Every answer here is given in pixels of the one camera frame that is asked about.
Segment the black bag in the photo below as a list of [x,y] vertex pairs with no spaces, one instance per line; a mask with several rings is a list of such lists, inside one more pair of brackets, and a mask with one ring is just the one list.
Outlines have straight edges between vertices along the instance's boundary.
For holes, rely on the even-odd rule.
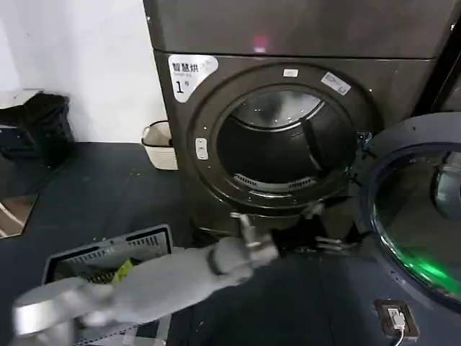
[[39,92],[23,105],[0,110],[0,153],[12,161],[55,167],[73,148],[69,98]]

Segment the white label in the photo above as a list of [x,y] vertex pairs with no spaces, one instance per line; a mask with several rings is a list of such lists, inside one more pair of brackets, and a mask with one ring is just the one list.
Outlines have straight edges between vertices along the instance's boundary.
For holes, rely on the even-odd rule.
[[297,77],[298,70],[294,68],[286,68],[283,70],[283,76],[284,77],[291,77],[291,78],[296,78]]
[[338,92],[341,95],[347,94],[347,92],[351,89],[351,86],[348,85],[345,81],[341,78],[335,76],[331,72],[327,72],[325,76],[323,76],[322,83],[331,87],[335,92]]
[[218,60],[214,56],[173,54],[168,65],[174,98],[185,103],[200,83],[218,69]]
[[199,160],[208,160],[208,148],[206,138],[195,139],[195,153]]

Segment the metal panel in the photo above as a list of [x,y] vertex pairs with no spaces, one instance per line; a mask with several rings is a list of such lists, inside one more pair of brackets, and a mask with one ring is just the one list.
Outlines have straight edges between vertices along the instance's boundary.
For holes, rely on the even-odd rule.
[[155,49],[433,58],[460,0],[144,0]]

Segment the washing machine door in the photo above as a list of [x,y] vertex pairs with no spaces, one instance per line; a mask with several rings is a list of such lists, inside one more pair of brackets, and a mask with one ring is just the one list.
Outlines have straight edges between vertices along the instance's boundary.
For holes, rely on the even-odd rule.
[[352,166],[356,222],[392,278],[433,309],[461,313],[461,113],[413,117]]

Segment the power outlet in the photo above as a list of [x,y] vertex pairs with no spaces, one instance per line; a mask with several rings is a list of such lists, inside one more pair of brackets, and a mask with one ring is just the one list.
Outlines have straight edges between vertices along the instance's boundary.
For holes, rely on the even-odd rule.
[[418,339],[418,328],[416,327],[413,316],[405,301],[377,299],[375,301],[375,307],[380,317],[382,330],[387,336],[397,337],[399,335],[400,332],[395,327],[391,317],[402,313],[405,317],[405,338],[413,340]]
[[405,315],[403,315],[402,312],[400,312],[398,309],[390,308],[388,309],[388,313],[394,329],[402,330],[402,327],[405,329]]

